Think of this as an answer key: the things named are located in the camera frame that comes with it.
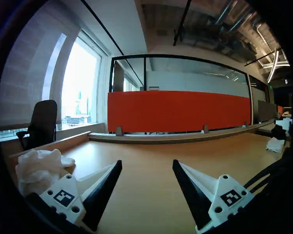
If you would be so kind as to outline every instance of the orange privacy panel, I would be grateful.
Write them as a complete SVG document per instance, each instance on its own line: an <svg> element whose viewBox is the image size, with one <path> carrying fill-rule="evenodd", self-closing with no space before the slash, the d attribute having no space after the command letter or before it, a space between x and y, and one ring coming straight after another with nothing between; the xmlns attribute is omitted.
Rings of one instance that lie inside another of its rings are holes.
<svg viewBox="0 0 293 234"><path fill-rule="evenodd" d="M108 131L178 132L250 124L250 99L186 91L113 92L108 94Z"/></svg>

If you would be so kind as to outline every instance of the black ceiling beam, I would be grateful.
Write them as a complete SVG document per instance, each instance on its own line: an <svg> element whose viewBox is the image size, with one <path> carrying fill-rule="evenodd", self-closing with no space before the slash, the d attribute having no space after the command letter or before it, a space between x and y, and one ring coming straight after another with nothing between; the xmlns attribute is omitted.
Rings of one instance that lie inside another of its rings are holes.
<svg viewBox="0 0 293 234"><path fill-rule="evenodd" d="M182 18L181 18L181 21L180 21L180 25L179 25L179 28L178 28L178 31L177 31L177 34L175 35L174 37L174 40L173 40L173 46L176 45L176 42L179 38L179 35L181 33L181 30L182 30L182 27L183 27L183 23L184 23L184 20L186 19L186 16L187 16L187 13L188 13L188 10L189 10L189 7L190 7L190 4L191 4L191 0L188 0L187 1L187 4L186 4L186 7L184 9L184 12L183 12L183 15L182 15Z"/></svg>
<svg viewBox="0 0 293 234"><path fill-rule="evenodd" d="M258 58L258 59L256 59L256 60L254 60L253 62L250 62L250 63L248 63L248 64L245 64L244 66L246 67L246 66L248 66L248 65L250 65L250 64L252 64L252 63L255 63L255 62L257 62L258 60L260 60L260 59L262 59L262 58L264 58L264 57L266 57L266 56L268 56L268 55L270 55L270 54L272 54L272 53L274 53L274 51L272 51L272 52L270 52L270 53L268 53L268 54L266 54L266 55L264 55L264 56L262 56L262 57L260 57L260 58Z"/></svg>
<svg viewBox="0 0 293 234"><path fill-rule="evenodd" d="M112 35L109 33L109 31L107 30L107 28L104 26L104 24L102 23L102 21L99 19L99 17L95 14L95 12L92 10L92 8L89 6L89 4L85 1L85 0L80 0L82 2L82 4L84 4L84 6L88 9L88 11L92 14L92 16L97 20L97 22L100 24L100 26L104 29L104 31L106 32L106 34L109 36L109 38L112 40L112 42L114 43L114 45L117 47L117 49L120 51L120 53L122 55L124 55L124 53L122 52L122 50L120 49L120 47L117 45L116 41L114 40L114 38L112 37ZM128 62L128 60L126 59L126 62L128 63L128 65L130 66L130 68L132 69L132 71L134 72L134 74L136 75L136 77L138 78L138 80L140 81L140 83L143 85L143 83L141 82L141 80L139 79L137 73L134 71L134 69L132 68L131 64Z"/></svg>

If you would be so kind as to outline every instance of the wooden desk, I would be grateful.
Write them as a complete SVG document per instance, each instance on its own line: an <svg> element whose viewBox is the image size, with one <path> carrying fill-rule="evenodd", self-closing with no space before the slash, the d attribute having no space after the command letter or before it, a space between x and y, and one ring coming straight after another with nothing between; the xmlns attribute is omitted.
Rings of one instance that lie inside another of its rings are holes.
<svg viewBox="0 0 293 234"><path fill-rule="evenodd" d="M195 234L193 217L172 170L173 159L215 178L228 173L245 184L282 156L265 150L268 140L243 133L204 142L132 145L88 141L84 134L71 138L70 149L63 143L58 148L76 160L68 171L77 178L122 160L123 170L97 233Z"/></svg>

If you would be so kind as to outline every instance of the black metal frame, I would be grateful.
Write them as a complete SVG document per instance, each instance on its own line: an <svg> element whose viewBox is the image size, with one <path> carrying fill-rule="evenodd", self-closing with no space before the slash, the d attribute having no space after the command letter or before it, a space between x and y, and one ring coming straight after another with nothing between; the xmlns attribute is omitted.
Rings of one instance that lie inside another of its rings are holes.
<svg viewBox="0 0 293 234"><path fill-rule="evenodd" d="M144 90L146 91L147 87L147 77L146 77L146 58L170 58L170 59L186 59L186 60L193 60L193 61L198 61L198 62L206 62L206 63L210 63L210 64L214 64L214 65L218 65L221 67L225 67L228 69L231 69L233 71L237 71L243 75L245 75L245 80L246 83L248 85L248 94L250 96L250 115L251 115L251 122L252 122L252 100L251 100L251 86L248 82L248 78L247 78L247 74L243 71L240 71L234 67L230 67L228 65L225 64L221 64L219 62L214 62L211 60L207 60L207 59L203 59L203 58L195 58L195 57L190 57L190 56L183 56L183 55L168 55L168 54L140 54L140 55L124 55L124 56L117 56L117 57L113 57L112 61L111 61L111 73L110 73L110 86L109 86L109 92L112 92L112 79L113 79L113 68L114 68L114 63L116 60L127 60L127 59L141 59L143 58L143 78L144 78Z"/></svg>
<svg viewBox="0 0 293 234"><path fill-rule="evenodd" d="M190 4L191 4L191 0L188 0L187 1L187 4L186 4L186 7L184 8L184 12L183 12L183 15L182 15L182 18L181 18L181 21L180 21L180 24L179 24L179 27L178 27L178 31L173 39L173 46L176 45L176 42L179 38L179 35L182 31L182 28L183 28L183 23L184 23L184 20L186 19L186 16L187 16L187 13L188 13L188 10L189 10L189 7L190 7Z"/></svg>

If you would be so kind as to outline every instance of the chair armrest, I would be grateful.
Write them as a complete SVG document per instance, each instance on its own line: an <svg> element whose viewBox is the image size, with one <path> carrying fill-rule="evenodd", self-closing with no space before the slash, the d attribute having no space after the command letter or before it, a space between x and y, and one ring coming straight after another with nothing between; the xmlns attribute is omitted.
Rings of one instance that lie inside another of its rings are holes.
<svg viewBox="0 0 293 234"><path fill-rule="evenodd" d="M29 134L29 132L28 131L19 131L16 133L16 135L19 139L23 138L26 134Z"/></svg>

